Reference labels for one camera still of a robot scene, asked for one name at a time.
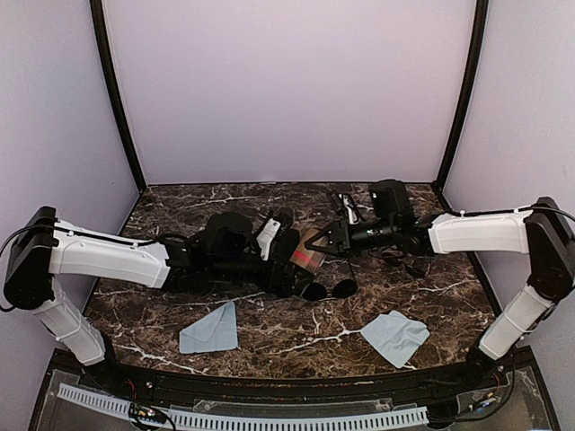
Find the plaid brown glasses case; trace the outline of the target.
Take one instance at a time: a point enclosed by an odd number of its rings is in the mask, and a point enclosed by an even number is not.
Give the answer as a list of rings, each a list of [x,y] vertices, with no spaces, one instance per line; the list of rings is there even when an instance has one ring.
[[[297,245],[290,261],[302,269],[316,275],[324,263],[326,254],[319,251],[308,250],[305,242],[319,233],[316,228],[309,228],[300,235],[300,242]]]

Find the blue cleaning cloth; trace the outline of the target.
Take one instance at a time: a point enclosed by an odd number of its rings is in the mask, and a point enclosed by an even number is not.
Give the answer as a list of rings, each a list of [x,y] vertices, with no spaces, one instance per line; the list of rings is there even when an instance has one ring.
[[[201,354],[238,348],[235,304],[228,301],[184,328],[179,334],[181,354]]]
[[[395,368],[403,368],[429,337],[425,323],[390,311],[360,330],[361,336]]]

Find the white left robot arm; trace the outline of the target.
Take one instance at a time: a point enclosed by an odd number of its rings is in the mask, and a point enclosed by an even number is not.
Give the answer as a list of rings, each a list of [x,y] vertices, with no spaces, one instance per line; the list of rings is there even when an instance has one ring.
[[[285,213],[269,216],[259,229],[236,212],[212,215],[192,236],[165,233],[129,239],[77,227],[41,207],[2,244],[8,255],[4,312],[32,312],[93,379],[120,391],[126,370],[116,364],[109,339],[66,298],[58,275],[108,278],[156,290],[204,294],[217,284],[254,284],[267,293],[296,292],[291,257],[300,241]]]

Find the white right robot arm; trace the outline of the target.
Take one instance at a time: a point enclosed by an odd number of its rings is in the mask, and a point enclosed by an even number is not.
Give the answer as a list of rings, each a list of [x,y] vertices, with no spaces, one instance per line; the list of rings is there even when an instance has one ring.
[[[454,252],[511,252],[527,255],[530,275],[501,315],[468,353],[458,381],[476,390],[529,330],[574,289],[574,232],[552,198],[533,205],[485,212],[447,211],[417,216],[399,180],[381,180],[368,188],[375,218],[351,224],[341,219],[306,241],[310,251],[337,257],[395,247],[413,256]]]

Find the black corner frame post right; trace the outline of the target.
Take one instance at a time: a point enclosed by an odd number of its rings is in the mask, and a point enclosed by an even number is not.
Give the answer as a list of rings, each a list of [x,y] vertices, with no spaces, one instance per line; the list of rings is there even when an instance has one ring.
[[[475,1],[473,25],[456,109],[447,137],[446,148],[439,165],[438,174],[433,182],[438,193],[442,193],[445,190],[449,174],[455,162],[457,148],[463,134],[464,123],[471,103],[475,78],[480,63],[489,5],[489,0]]]

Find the black corner frame post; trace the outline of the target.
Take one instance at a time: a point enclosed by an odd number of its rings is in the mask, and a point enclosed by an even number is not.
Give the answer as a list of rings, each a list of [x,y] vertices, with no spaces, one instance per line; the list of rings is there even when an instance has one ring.
[[[119,82],[112,58],[111,42],[104,13],[104,2],[101,0],[91,0],[89,5],[93,22],[93,32],[112,114],[132,179],[136,185],[138,193],[141,194],[147,189],[147,184],[141,163],[138,160],[137,150],[129,130],[128,118],[124,109],[122,96],[120,94]]]
[[[438,193],[442,193],[445,190],[449,174],[455,162],[457,148],[463,134],[464,123],[471,103],[475,78],[480,63],[489,5],[489,0],[475,1],[473,25],[456,109],[447,137],[446,148],[439,165],[438,174],[433,182]]]

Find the black corner frame post left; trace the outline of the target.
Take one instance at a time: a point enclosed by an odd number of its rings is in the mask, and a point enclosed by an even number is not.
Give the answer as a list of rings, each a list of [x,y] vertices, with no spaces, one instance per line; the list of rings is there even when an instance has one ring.
[[[141,163],[138,160],[137,150],[129,130],[128,118],[124,109],[122,96],[120,94],[119,82],[112,58],[111,42],[104,13],[104,2],[101,0],[91,0],[89,5],[93,22],[93,32],[112,114],[132,179],[136,185],[138,193],[141,194],[147,189],[147,184]]]

